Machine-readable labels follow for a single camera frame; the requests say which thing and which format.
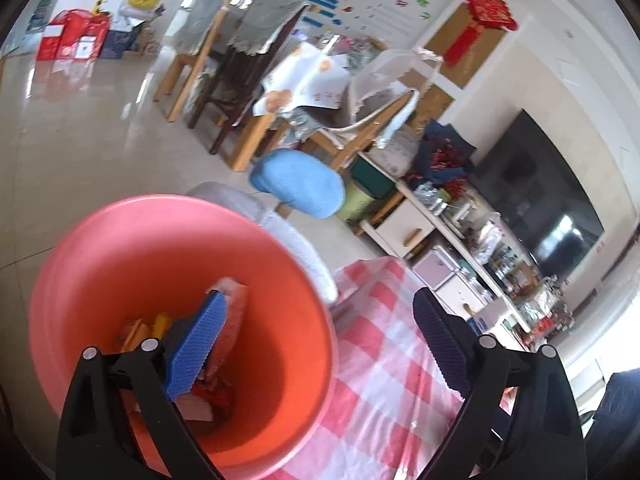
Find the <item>green waste bin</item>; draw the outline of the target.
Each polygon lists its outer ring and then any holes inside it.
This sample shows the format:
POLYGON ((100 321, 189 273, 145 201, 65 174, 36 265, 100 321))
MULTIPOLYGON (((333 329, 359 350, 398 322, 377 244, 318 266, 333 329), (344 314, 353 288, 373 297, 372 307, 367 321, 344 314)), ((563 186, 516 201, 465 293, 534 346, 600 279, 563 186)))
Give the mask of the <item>green waste bin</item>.
POLYGON ((345 188, 344 203, 335 217, 346 223, 355 223, 374 202, 375 198, 361 183, 357 180, 349 180, 345 188))

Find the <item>pink plastic bucket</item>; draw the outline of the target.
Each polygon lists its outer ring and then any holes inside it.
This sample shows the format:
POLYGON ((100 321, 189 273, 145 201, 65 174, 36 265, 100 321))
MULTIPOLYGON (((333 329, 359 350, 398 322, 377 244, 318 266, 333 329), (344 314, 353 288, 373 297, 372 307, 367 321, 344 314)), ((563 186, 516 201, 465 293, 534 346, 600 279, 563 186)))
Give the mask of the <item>pink plastic bucket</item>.
POLYGON ((29 309, 61 479, 262 479, 326 414, 328 310, 293 257, 224 207, 128 198, 75 226, 29 309))

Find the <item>wooden chair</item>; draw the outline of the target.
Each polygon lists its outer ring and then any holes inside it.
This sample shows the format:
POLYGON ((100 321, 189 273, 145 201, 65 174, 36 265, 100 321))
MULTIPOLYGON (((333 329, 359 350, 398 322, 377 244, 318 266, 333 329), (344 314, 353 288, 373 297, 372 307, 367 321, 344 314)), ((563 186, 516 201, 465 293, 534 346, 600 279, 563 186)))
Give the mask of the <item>wooden chair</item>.
POLYGON ((385 148, 414 112, 420 96, 420 90, 397 84, 396 89, 365 99, 355 118, 347 110, 296 108, 278 118, 266 151, 282 148, 284 139, 292 136, 295 148, 305 153, 321 148, 331 156, 329 167, 342 172, 358 153, 367 151, 371 145, 385 148))

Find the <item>black television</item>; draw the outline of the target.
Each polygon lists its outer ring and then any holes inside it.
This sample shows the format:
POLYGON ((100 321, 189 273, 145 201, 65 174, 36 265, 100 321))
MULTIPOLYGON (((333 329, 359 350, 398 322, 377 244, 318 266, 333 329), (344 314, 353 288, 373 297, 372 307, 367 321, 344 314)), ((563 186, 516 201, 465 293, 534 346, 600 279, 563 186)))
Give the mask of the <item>black television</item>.
POLYGON ((568 278, 604 232, 576 174, 526 110, 478 163, 470 182, 544 276, 568 278))

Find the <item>red gift boxes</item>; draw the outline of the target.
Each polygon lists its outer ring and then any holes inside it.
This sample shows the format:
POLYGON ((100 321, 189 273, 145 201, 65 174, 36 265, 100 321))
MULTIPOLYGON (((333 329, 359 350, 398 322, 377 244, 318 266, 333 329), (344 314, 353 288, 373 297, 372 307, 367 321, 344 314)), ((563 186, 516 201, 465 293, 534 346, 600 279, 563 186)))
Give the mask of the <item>red gift boxes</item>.
POLYGON ((99 56, 111 15, 84 9, 65 10, 44 28, 37 61, 94 60, 99 56))

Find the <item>red chinese knot decoration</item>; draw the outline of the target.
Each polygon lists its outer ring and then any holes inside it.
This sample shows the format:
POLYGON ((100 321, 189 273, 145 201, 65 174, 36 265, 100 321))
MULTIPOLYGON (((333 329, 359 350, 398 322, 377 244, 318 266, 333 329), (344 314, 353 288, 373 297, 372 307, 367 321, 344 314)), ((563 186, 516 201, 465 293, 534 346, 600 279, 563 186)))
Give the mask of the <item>red chinese knot decoration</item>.
POLYGON ((455 66, 467 50, 476 43, 486 29, 499 29, 515 32, 515 21, 506 0, 464 0, 468 6, 470 21, 464 31, 442 55, 447 66, 455 66))

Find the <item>white cushioned chair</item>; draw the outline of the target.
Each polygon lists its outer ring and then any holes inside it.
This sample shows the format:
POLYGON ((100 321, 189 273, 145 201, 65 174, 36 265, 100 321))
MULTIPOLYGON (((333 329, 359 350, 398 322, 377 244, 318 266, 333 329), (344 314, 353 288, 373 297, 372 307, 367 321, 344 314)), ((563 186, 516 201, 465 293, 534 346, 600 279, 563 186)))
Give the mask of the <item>white cushioned chair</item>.
POLYGON ((232 210, 260 226, 295 259, 326 306, 337 300, 338 290, 333 276, 316 248, 261 200, 232 186, 216 182, 201 183, 191 188, 186 195, 232 210))

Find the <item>blue cushioned stool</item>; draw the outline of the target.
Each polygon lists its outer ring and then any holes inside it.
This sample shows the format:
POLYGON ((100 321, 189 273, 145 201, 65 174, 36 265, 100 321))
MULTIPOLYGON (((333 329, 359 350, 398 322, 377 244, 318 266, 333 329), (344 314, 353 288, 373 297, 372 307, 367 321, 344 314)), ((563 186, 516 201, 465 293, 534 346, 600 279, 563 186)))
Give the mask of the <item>blue cushioned stool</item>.
POLYGON ((289 148, 268 152, 250 172, 250 185, 283 206, 325 219, 344 204, 343 178, 318 158, 289 148))

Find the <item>dark flower bouquet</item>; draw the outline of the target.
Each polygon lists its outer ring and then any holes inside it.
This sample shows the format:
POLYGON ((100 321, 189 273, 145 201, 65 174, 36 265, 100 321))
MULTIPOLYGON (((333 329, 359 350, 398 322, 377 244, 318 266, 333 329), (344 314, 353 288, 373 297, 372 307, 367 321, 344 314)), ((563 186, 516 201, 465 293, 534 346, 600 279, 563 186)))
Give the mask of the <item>dark flower bouquet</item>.
POLYGON ((430 182, 434 188, 442 188, 457 200, 468 184, 474 170, 471 157, 476 147, 465 141, 452 125, 441 125, 431 120, 423 130, 416 156, 404 180, 415 191, 421 184, 430 182))

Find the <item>pink storage box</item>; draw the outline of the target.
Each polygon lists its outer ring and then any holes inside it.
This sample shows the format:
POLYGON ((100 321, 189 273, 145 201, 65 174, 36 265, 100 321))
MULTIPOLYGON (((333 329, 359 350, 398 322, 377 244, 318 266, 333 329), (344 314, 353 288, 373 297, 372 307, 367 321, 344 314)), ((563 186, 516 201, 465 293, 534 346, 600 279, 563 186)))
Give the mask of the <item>pink storage box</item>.
POLYGON ((437 290, 459 270, 457 260, 442 246, 434 246, 412 267, 413 273, 431 290, 437 290))

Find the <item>pink checkered tablecloth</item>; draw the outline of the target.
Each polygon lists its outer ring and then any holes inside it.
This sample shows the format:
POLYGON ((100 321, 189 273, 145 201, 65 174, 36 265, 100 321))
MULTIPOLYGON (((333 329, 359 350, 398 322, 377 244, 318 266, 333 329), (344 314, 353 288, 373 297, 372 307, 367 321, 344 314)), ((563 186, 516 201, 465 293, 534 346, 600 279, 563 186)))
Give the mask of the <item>pink checkered tablecloth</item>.
POLYGON ((423 284, 393 257, 356 261, 334 280, 334 395, 318 429, 273 478, 414 479, 462 404, 413 318, 423 284))

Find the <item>white tv cabinet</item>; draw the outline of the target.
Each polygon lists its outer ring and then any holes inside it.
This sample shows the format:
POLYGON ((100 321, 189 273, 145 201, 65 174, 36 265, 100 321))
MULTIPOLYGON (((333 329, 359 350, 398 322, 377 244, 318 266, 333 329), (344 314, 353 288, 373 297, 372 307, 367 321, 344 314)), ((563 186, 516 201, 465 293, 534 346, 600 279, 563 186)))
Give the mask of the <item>white tv cabinet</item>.
POLYGON ((548 283, 539 282, 527 297, 509 292, 473 257, 444 215, 435 214, 422 204, 404 182, 393 182, 393 191, 382 205, 360 220, 359 231, 389 255, 406 260, 411 270, 432 247, 445 248, 457 260, 460 270, 439 289, 432 290, 437 299, 452 312, 467 316, 490 306, 502 307, 498 334, 518 349, 536 348, 570 330, 575 323, 558 292, 548 283))

